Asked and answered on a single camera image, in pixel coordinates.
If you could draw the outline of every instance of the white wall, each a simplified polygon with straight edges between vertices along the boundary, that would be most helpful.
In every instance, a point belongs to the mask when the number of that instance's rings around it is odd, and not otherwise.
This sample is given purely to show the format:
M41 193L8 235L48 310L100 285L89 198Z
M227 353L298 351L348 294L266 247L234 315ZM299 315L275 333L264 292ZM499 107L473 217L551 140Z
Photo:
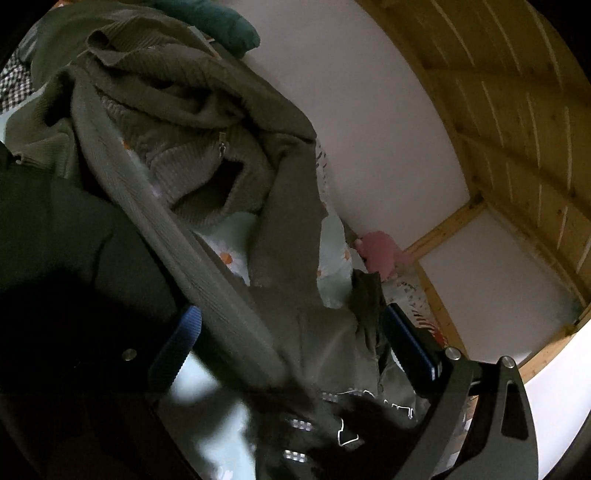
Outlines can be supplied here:
M421 265L475 360L521 362L576 318L574 298L488 211Z
M591 323L525 385L538 438L540 479L560 460L589 415L589 345Z

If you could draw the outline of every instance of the fabric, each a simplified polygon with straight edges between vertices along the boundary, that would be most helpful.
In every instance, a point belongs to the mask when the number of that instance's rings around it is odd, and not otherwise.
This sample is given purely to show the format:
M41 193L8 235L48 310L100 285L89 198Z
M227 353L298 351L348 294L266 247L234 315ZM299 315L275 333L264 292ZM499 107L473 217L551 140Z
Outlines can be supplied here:
M57 42L59 54L48 56ZM84 45L90 47L85 53ZM405 407L412 409L414 392L378 333L384 301L376 275L356 274L351 309L322 303L317 270L326 210L317 188L314 129L267 82L219 52L212 54L185 24L151 9L82 2L51 11L40 25L32 63L34 83L48 83L9 119L7 145L21 167L48 170L72 185L84 186L88 165L189 303L202 309L198 345L206 352L199 353L209 355L208 365L223 366L220 378L235 380L250 406L284 408L331 432L334 419L320 390L368 390L392 405L408 400ZM135 115L142 122L139 132L128 122ZM142 168L130 159L113 123L124 135L133 134L130 146L139 150ZM172 125L178 136L169 138L163 132ZM150 135L143 137L146 131ZM209 137L209 131L216 135ZM193 144L185 146L180 140L187 135ZM212 157L210 139L217 153ZM158 150L162 145L169 148ZM206 155L193 157L195 168L203 162L204 169L217 170L202 187L190 176L196 190L174 203L186 190L168 188L166 180L180 175L187 157L199 152ZM148 153L166 153L165 168L158 171ZM228 175L232 169L225 169L237 165L242 167ZM254 176L253 182L240 183L243 174ZM151 175L165 195L158 197ZM198 205L190 201L194 193ZM248 252L250 287L191 231L196 219L213 223L245 209L259 209ZM404 417L407 426L420 419Z
M146 389L185 300L125 215L11 162L0 168L0 222L3 391ZM137 359L123 368L129 348Z
M256 29L242 15L226 5L211 0L152 1L152 6L215 38L239 59L261 44Z
M232 274L240 277L248 286L248 245L256 228L253 213L236 212L221 222L194 230L207 243Z
M32 92L31 73L15 51L0 72L0 113L16 107Z
M397 303L415 327L427 329L439 345L448 346L412 265L400 271L395 278L382 283L382 290L386 303Z
M326 307L338 309L347 305L352 291L353 263L351 251L345 241L343 223L331 201L326 182L328 158L320 142L316 142L316 179L320 201L327 215L322 220L320 258L318 264L318 291Z
M18 44L17 53L19 60L25 64L27 67L30 67L31 60L33 59L33 52L35 51L35 42L37 39L37 29L39 28L39 21L35 22L35 24L29 28L29 31L26 35L22 38L21 42Z

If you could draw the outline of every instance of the wooden slat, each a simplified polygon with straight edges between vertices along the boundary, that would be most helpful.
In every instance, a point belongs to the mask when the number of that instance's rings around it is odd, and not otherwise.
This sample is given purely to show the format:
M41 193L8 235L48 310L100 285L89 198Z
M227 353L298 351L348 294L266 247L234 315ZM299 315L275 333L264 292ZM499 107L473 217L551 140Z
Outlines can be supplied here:
M423 66L423 62L414 51L412 45L400 34L398 28L394 25L392 17L387 14L385 9L378 6L374 0L356 0L356 2L376 21L386 35L392 40L394 45L396 45L402 56L412 68L414 74L419 79L419 82L421 82L421 85L428 93L429 97L431 97L431 101L433 102L439 117L443 121L443 125L445 126L450 141L452 142L452 146L456 152L457 159L466 180L470 198L475 198L478 195L478 189L472 181L475 176L473 167L470 165L470 161L464 152L462 140L456 134L453 118L447 110L447 106L443 102L441 96L437 94L433 82Z
M573 193L591 205L591 111L571 108L569 114L573 152Z
M531 96L531 102L538 128L541 169L566 187L569 149L565 105L557 99L536 95Z
M421 15L409 8L406 3L386 10L385 15L395 24L398 35L412 46L413 53L421 60L423 67L446 68L448 66L445 53L427 34L431 26Z
M576 270L565 259L564 255L556 250L556 246L551 245L547 239L540 235L540 231L523 213L500 199L486 185L479 182L478 179L475 180L475 184L480 188L485 200L505 215L525 235L537 252L570 286L581 304L586 307L591 300L589 289L577 275Z
M572 326L562 327L556 332L542 350L520 366L519 374L523 383L539 374L570 343L574 335Z
M543 36L524 0L486 0L487 9L511 44L519 73L527 78L542 78L558 85Z
M465 101L469 105L469 109L473 112L476 118L477 130L480 137L491 138L496 142L501 142L501 135L498 128L498 117L494 105L491 103L489 96L489 89L484 83L464 82L456 80L459 88L465 94ZM472 164L475 164L477 158L470 157ZM506 161L498 158L497 155L491 155L490 152L485 152L484 156L480 156L481 164L486 164L489 171L489 176L492 178L492 188L498 195L510 200L509 182L506 174Z
M486 209L486 203L482 199L469 202L462 208L452 213L433 230L414 242L406 249L414 261L420 260L430 251L437 248L451 236L458 233L468 223L473 221Z
M591 253L587 255L587 258L583 262L579 270L579 276L587 285L591 285Z
M591 96L591 83L589 83L581 65L579 65L579 62L567 44L543 15L538 14L538 17L544 26L558 65L560 66L564 90L566 92L582 92L584 95Z
M544 83L542 80L533 81L518 75L483 72L478 70L427 69L427 73L434 78L452 78L470 83L490 83L500 87L518 90L523 94L530 93L539 98L547 98L562 105L576 107L591 107L591 97L586 92L573 94L562 92L556 85Z
M471 68L473 56L455 25L436 0L413 0L400 5L400 11L412 12L425 25L424 35L430 38L445 58L446 64L455 68ZM407 38L414 41L415 34L407 32Z
M509 149L499 147L495 142L488 141L484 138L476 137L473 134L458 132L458 136L475 147L482 148L491 153L497 153L505 157L511 163L523 168L531 175L540 179L542 184L546 187L554 190L563 200L564 204L578 210L588 220L591 220L591 207L585 202L581 201L577 196L568 194L565 186L557 181L552 175L546 171L538 170L532 166L531 161L527 158L522 157L516 153L513 153Z
M539 230L549 244L558 249L562 244L563 225L568 217L569 208L564 199L555 190L542 188Z
M440 11L438 13L446 16L446 20L453 25L459 38L469 49L474 67L479 70L502 71L504 64L499 49L494 45L491 36L487 34L486 30L477 27L482 18L477 15L474 8L471 8L471 4L479 2L467 3L463 0L434 1L439 6Z
M530 164L537 169L535 141L533 135L532 138L528 136L528 131L531 131L531 120L527 97L522 92L514 91L506 86L498 86L490 82L487 85L491 103L495 108L500 135L503 139L503 144L498 142L498 146L515 152L522 158L527 158ZM521 168L515 168L515 165L503 155L494 155L493 157L505 167L509 201L530 220L537 223L538 178Z
M588 322L591 320L591 303L587 305L587 308L584 309L583 313L579 316L579 319L575 323L577 326L577 331L583 328Z
M560 244L560 252L575 269L579 266L590 236L591 220L581 215L578 210L569 209L564 226L562 243Z
M434 317L437 319L437 323L439 324L439 328L443 335L447 338L448 343L451 346L456 347L460 350L464 355L467 356L466 347L464 346L464 342L462 342L462 338L460 334L456 330L456 326L453 324L445 305L443 304L441 297L437 294L437 290L429 280L427 273L424 271L423 267L419 262L414 263L415 269L417 270L417 275L421 280L421 285L425 290L425 295L427 296L427 300L429 302L429 306L431 307L431 312L433 313Z
M466 8L470 8L478 18L478 23L472 25L472 28L480 29L486 32L488 37L491 39L491 43L493 44L497 52L497 56L503 65L503 68L499 69L499 71L515 74L519 73L517 70L517 65L513 59L511 48L509 48L509 45L507 45L505 37L503 36L503 32L499 29L498 24L491 15L485 3L482 1L468 3L464 2L463 5Z

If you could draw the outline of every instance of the pillow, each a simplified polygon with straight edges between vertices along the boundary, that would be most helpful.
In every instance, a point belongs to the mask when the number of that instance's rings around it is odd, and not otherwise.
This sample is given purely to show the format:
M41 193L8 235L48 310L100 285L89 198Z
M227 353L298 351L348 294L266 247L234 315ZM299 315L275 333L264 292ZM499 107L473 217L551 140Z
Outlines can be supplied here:
M261 44L255 27L241 14L211 0L154 0L152 5L214 38L236 58Z

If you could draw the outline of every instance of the clothing pile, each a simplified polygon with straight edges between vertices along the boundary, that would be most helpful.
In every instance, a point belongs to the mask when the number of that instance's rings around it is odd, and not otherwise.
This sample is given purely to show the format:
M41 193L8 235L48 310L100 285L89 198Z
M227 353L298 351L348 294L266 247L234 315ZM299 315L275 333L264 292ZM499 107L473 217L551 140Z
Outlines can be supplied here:
M65 7L76 1L79 0L62 0L54 8ZM215 39L237 58L257 48L261 42L256 29L244 17L211 0L123 0L123 3L156 8L182 20ZM39 22L27 33L0 72L0 113L15 108L34 91L31 62L38 27Z
M30 54L42 91L6 125L16 160L0 171L13 185L0 190L0 304L66 272L133 311L133 328L150 320L145 351L125 350L126 360L157 356L157 334L197 306L197 354L253 411L331 429L323 395L370 392L412 409L401 427L420 422L426 407L379 328L379 275L350 266L301 111L222 45L152 8L54 9ZM241 266L220 246L235 228Z

